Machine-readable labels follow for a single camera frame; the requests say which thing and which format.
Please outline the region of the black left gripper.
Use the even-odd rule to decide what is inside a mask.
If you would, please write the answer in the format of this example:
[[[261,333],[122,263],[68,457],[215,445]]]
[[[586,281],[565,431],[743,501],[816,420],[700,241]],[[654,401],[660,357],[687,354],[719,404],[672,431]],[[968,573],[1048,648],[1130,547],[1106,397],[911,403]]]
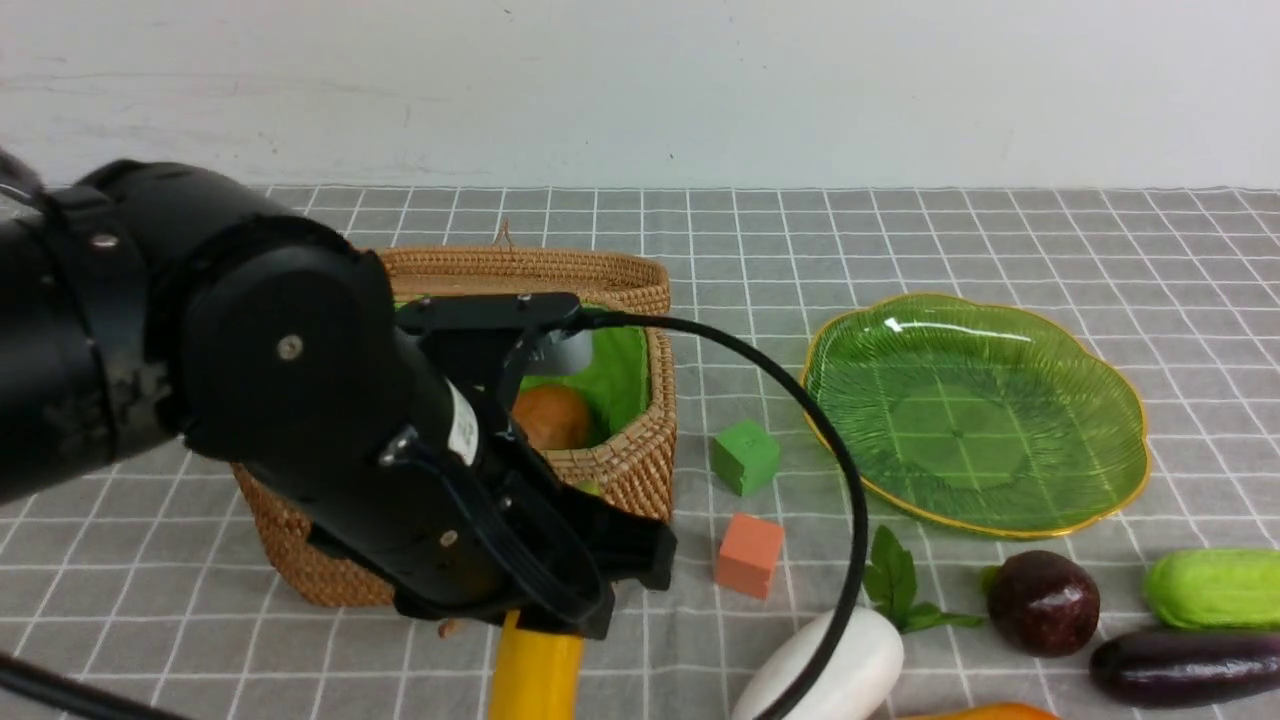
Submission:
[[[553,635],[604,638],[614,583],[669,588],[677,541],[666,521],[561,482],[509,433],[471,456],[401,427],[362,457],[308,469],[300,506],[323,547],[388,582],[396,609]]]

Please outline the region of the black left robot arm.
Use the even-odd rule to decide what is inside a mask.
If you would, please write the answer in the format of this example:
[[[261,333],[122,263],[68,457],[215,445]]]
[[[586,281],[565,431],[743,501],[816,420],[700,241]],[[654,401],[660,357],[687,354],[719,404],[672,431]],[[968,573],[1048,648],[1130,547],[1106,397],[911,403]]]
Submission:
[[[571,293],[396,309],[371,251],[221,174],[120,160],[3,193],[3,500],[182,438],[234,462],[421,619],[600,639],[613,584],[669,587],[673,532],[573,489],[509,415]]]

